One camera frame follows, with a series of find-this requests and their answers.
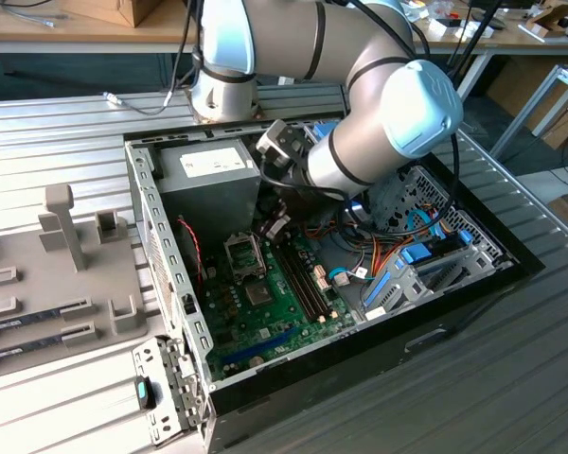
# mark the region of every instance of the metal bracket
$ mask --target metal bracket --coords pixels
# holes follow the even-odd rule
[[[155,396],[147,413],[154,445],[184,436],[206,421],[206,399],[190,355],[182,354],[182,340],[153,338],[133,350],[137,376],[146,378]]]

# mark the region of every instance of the red wire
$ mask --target red wire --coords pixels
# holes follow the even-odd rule
[[[196,248],[196,258],[198,259],[198,286],[200,286],[202,284],[202,258],[200,256],[200,243],[198,242],[198,237],[196,237],[193,229],[189,227],[189,224],[187,224],[184,220],[178,218],[177,221],[187,229]]]

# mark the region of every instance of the table leg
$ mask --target table leg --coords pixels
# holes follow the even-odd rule
[[[456,92],[461,96],[462,100],[467,99],[470,95],[471,90],[477,83],[477,80],[482,76],[482,73],[488,66],[490,59],[492,58],[491,52],[485,52],[484,54],[478,55],[470,66],[469,71],[463,77],[463,81],[459,85]]]
[[[559,97],[558,102],[554,104],[551,110],[542,118],[539,124],[532,130],[532,135],[535,137],[540,137],[541,134],[549,128],[549,124],[553,121],[554,118],[558,118],[561,111],[566,106],[568,102],[568,89],[564,92],[562,96]]]
[[[516,136],[526,119],[534,112],[542,99],[556,84],[560,71],[561,67],[555,66],[551,70],[547,78],[539,86],[539,88],[537,88],[537,90],[534,92],[534,95],[532,95],[532,97],[528,99],[528,102],[526,102],[525,106],[522,107],[522,109],[518,113],[518,116],[515,117],[509,127],[505,130],[505,132],[503,132],[503,135],[501,135],[496,144],[494,144],[494,147],[492,147],[490,154],[493,158],[498,158],[503,153],[507,145],[509,145],[509,142],[511,142]]]

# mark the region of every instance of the metal chassis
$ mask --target metal chassis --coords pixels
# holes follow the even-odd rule
[[[310,123],[309,120],[289,121],[301,128]],[[268,126],[269,123],[253,123],[191,127],[166,134],[135,136],[126,145],[137,227],[146,251],[151,243],[149,230],[154,231],[163,245],[160,260],[167,270],[169,286],[174,289],[159,298],[165,325],[173,338],[185,337],[185,342],[179,343],[181,354],[186,353],[183,350],[186,345],[196,358],[204,393],[210,396],[211,414],[204,428],[204,442],[211,454],[236,445],[312,403],[404,362],[425,347],[457,332],[476,312],[542,268],[539,260],[461,184],[457,207],[469,213],[480,229],[514,259],[513,266],[389,320],[367,322],[352,336],[321,345],[321,348],[303,352],[303,355],[292,356],[285,362],[277,362],[258,375],[245,371],[237,375],[239,381],[234,383],[212,383],[209,371],[203,369],[197,360],[208,353],[212,339],[195,298],[195,306],[185,309],[186,303],[189,304],[186,295],[193,295],[193,290],[183,260],[176,246],[173,247],[176,242],[153,184],[151,173],[152,170],[156,173],[156,166],[151,164],[151,157],[161,148],[181,146],[196,140],[258,133]],[[421,160],[421,164],[437,183],[448,190],[453,177],[450,170],[433,155]],[[386,357],[386,366],[382,361],[374,360],[375,352],[379,352],[380,358]]]

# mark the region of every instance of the white connector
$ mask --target white connector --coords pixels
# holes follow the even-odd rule
[[[122,99],[120,99],[119,97],[117,97],[116,95],[114,95],[113,93],[103,92],[103,97],[108,102],[111,102],[112,104],[114,104],[116,106],[123,106],[124,105],[124,101]]]

